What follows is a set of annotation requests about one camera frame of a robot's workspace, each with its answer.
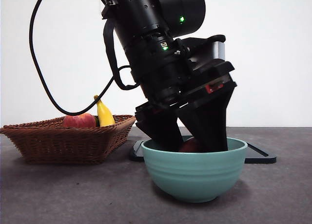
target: white backdrop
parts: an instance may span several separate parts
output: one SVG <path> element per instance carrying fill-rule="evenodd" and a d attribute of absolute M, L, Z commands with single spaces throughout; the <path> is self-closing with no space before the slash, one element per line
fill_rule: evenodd
<path fill-rule="evenodd" d="M 63 114 L 50 103 L 33 65 L 29 20 L 37 0 L 1 0 L 1 126 Z M 193 37 L 225 34 L 226 59 L 237 82 L 228 126 L 312 127 L 312 0 L 206 0 Z M 99 0 L 44 0 L 34 46 L 55 100 L 79 111 L 111 78 Z M 119 43 L 119 66 L 127 64 Z M 123 80 L 132 82 L 129 71 Z M 134 114 L 146 100 L 115 84 L 102 99 L 114 114 Z"/>

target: brown woven basket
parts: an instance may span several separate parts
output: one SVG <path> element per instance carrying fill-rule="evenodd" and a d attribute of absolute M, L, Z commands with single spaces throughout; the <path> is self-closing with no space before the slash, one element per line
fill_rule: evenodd
<path fill-rule="evenodd" d="M 30 164 L 100 164 L 128 137 L 136 118 L 114 115 L 115 124 L 65 128 L 64 117 L 0 129 Z"/>

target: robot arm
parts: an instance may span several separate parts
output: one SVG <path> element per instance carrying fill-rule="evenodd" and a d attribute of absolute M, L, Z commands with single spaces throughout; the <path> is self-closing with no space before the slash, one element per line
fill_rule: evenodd
<path fill-rule="evenodd" d="M 224 57 L 225 37 L 174 39 L 202 25 L 205 1 L 102 1 L 104 41 L 115 81 L 124 90 L 134 88 L 120 79 L 113 30 L 148 99 L 136 108 L 136 125 L 175 151 L 183 142 L 179 118 L 202 143 L 202 151 L 227 150 L 226 108 L 236 84 L 229 74 L 234 68 Z"/>

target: banana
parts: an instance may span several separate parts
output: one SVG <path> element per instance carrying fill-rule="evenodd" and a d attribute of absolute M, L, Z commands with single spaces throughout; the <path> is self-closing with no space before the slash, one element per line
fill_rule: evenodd
<path fill-rule="evenodd" d="M 99 100 L 97 102 L 97 116 L 99 119 L 99 126 L 100 127 L 105 127 L 108 125 L 112 125 L 115 124 L 115 120 L 114 117 L 112 116 L 112 113 L 110 112 L 110 110 L 104 105 L 104 103 Z"/>

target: gray table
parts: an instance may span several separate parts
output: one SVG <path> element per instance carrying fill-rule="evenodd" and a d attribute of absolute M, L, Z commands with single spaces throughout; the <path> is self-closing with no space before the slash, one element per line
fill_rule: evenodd
<path fill-rule="evenodd" d="M 230 191 L 202 204 L 175 200 L 144 163 L 128 160 L 147 138 L 136 128 L 97 166 L 27 165 L 2 136 L 1 224 L 311 224 L 312 129 L 229 128 L 228 136 L 277 154 L 277 163 L 246 164 Z"/>

